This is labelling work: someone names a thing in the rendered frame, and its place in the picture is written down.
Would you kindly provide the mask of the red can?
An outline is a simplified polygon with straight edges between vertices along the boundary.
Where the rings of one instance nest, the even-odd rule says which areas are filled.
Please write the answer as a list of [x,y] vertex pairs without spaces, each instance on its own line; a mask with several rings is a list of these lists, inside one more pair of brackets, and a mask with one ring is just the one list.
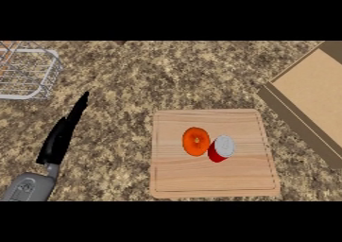
[[234,154],[234,141],[228,135],[219,135],[207,148],[207,157],[213,163],[222,162]]

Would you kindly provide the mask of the wooden cutting board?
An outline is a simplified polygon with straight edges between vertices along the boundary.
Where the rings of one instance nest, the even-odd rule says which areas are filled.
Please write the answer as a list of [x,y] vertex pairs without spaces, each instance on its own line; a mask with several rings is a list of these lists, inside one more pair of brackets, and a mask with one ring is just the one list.
[[[219,163],[188,155],[182,133],[225,134],[234,154]],[[153,114],[150,194],[157,199],[254,197],[279,194],[275,163],[260,113],[254,109],[176,110]]]

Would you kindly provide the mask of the orange round fruit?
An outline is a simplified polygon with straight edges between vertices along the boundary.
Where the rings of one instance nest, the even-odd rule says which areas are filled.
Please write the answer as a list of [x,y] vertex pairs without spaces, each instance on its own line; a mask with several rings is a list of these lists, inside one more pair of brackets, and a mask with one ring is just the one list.
[[190,127],[182,134],[182,148],[191,156],[200,156],[210,145],[210,138],[203,128]]

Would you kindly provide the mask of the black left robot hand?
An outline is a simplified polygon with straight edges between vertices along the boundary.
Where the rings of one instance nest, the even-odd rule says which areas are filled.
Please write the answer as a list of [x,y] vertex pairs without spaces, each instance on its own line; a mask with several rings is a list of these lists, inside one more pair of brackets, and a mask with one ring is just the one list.
[[39,156],[36,158],[38,164],[61,163],[66,155],[73,129],[79,122],[82,112],[88,107],[88,96],[89,93],[84,92],[67,116],[63,117],[56,123],[39,149]]

